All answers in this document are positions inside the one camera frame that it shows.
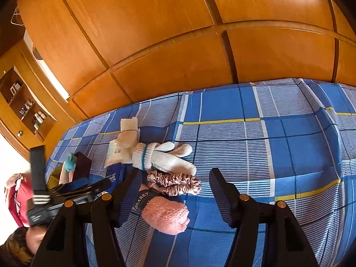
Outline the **person's left hand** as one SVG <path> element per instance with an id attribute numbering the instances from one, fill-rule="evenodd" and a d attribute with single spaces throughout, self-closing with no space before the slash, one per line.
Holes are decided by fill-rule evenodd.
<path id="1" fill-rule="evenodd" d="M 41 245 L 41 242 L 44 236 L 46 235 L 46 232 L 47 232 L 47 227 L 43 225 L 38 225 L 35 227 L 28 228 L 25 235 L 25 240 L 26 240 L 27 248 L 33 254 L 37 253 L 37 250 Z"/>

